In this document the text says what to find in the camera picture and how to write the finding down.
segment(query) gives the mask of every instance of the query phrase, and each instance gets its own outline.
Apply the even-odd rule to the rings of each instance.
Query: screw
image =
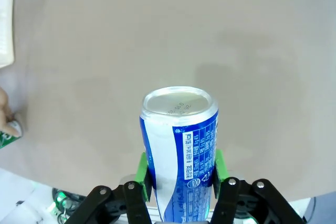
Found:
[[[231,178],[231,179],[229,180],[229,185],[231,185],[231,186],[234,186],[236,183],[237,183],[237,182],[236,182],[233,178]]]
[[[101,195],[103,195],[103,194],[105,194],[106,192],[107,192],[106,189],[103,188],[103,189],[100,189],[100,192],[99,192],[99,193],[100,193]]]
[[[134,184],[133,184],[133,183],[130,183],[130,184],[128,185],[128,189],[130,189],[130,190],[134,189]]]
[[[257,183],[257,187],[258,187],[258,188],[264,188],[264,186],[265,186],[265,185],[264,185],[263,182],[258,182],[258,183]]]

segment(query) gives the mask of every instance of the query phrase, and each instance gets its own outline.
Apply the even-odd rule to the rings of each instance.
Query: round logo on can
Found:
[[[194,178],[192,180],[190,180],[187,184],[187,186],[190,189],[196,188],[197,186],[199,186],[199,184],[201,183],[201,180],[199,178]]]

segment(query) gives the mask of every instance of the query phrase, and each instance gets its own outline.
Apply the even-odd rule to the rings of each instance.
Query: beige tabletop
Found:
[[[289,200],[336,190],[336,0],[14,0],[0,167],[87,194],[135,173],[145,93],[217,97],[217,148]]]

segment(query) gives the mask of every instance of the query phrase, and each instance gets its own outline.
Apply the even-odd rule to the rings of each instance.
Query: white floor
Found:
[[[310,199],[291,202],[303,216]],[[51,187],[22,178],[0,168],[0,224],[57,224],[59,212],[52,206]],[[160,221],[156,208],[149,208],[152,222]],[[127,223],[121,216],[119,224]],[[236,220],[234,224],[251,224]]]

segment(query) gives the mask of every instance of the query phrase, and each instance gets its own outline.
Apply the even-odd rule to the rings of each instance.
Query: can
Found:
[[[8,124],[16,129],[20,133],[20,135],[22,135],[22,129],[17,121],[11,121]],[[0,131],[0,149],[14,142],[15,140],[18,140],[19,138],[21,138],[21,136],[15,137]]]
[[[204,90],[167,87],[147,94],[140,127],[162,221],[207,218],[218,105]]]

